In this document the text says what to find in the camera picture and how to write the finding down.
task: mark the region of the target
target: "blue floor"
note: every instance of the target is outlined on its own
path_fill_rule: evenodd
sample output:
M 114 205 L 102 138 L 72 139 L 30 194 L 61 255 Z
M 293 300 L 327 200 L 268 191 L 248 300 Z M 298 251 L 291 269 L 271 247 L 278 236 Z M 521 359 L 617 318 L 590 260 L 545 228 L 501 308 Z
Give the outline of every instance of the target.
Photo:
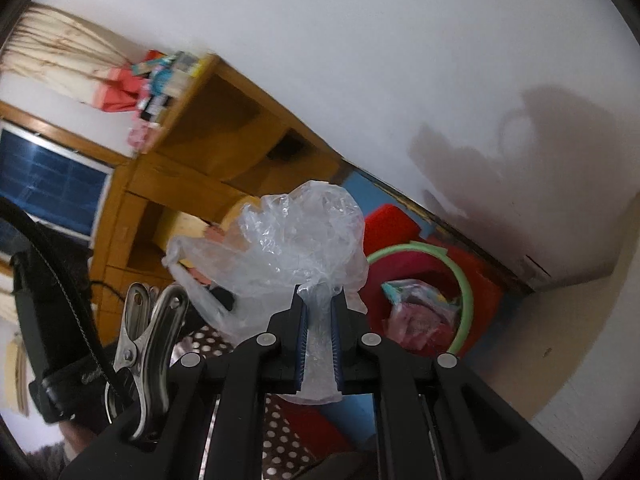
M 342 186 L 354 197 L 364 216 L 383 204 L 394 204 L 422 228 L 421 237 L 426 238 L 433 231 L 429 222 L 409 211 L 359 173 L 351 173 Z M 324 404 L 318 409 L 357 449 L 369 448 L 370 439 L 376 434 L 371 395 L 345 396 L 341 402 Z

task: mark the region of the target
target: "plastic wrapper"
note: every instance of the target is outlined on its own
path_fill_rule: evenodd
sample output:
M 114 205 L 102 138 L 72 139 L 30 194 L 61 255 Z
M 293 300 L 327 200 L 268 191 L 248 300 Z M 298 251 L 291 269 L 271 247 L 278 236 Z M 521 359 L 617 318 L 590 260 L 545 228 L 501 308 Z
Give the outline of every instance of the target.
M 308 306 L 305 372 L 302 390 L 290 400 L 321 404 L 341 397 L 330 300 L 344 288 L 348 306 L 366 312 L 357 294 L 369 269 L 363 234 L 362 212 L 345 189 L 309 181 L 290 194 L 263 196 L 259 208 L 246 205 L 222 242 L 172 238 L 163 262 L 205 321 L 234 345 L 264 332 L 300 285 Z M 183 258 L 236 296 L 231 312 L 178 264 Z
M 393 304 L 385 335 L 403 348 L 430 355 L 446 352 L 460 320 L 460 301 L 447 299 L 421 280 L 394 280 L 382 284 Z

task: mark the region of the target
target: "polka dot fabric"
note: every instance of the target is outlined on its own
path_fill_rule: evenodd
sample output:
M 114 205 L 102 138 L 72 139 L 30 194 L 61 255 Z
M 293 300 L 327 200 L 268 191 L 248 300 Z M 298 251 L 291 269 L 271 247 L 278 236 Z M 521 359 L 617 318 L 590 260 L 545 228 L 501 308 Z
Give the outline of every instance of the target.
M 232 346 L 212 327 L 203 326 L 193 335 L 193 351 L 204 357 L 221 356 Z M 283 417 L 278 396 L 267 395 L 264 405 L 264 435 L 262 443 L 262 476 L 265 480 L 288 480 L 315 461 L 315 458 L 291 431 Z

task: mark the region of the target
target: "metal clamp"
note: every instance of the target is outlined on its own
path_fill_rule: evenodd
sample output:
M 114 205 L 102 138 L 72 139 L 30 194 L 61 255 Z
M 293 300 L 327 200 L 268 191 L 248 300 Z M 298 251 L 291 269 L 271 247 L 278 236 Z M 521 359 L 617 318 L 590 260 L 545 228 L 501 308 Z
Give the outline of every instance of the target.
M 113 368 L 119 374 L 130 372 L 125 384 L 140 400 L 140 420 L 132 440 L 153 440 L 169 409 L 166 376 L 188 305 L 186 291 L 176 283 L 159 296 L 157 288 L 147 290 L 141 283 L 133 283 L 127 291 Z M 104 395 L 107 417 L 113 422 L 124 405 L 108 384 Z

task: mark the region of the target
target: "window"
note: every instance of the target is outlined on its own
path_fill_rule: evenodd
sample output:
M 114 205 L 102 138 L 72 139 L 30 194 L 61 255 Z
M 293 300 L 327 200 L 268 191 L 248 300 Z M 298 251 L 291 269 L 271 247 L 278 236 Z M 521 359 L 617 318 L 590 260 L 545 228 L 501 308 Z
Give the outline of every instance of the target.
M 92 246 L 113 170 L 14 124 L 0 122 L 0 195 L 35 221 Z M 0 222 L 0 256 L 20 234 Z

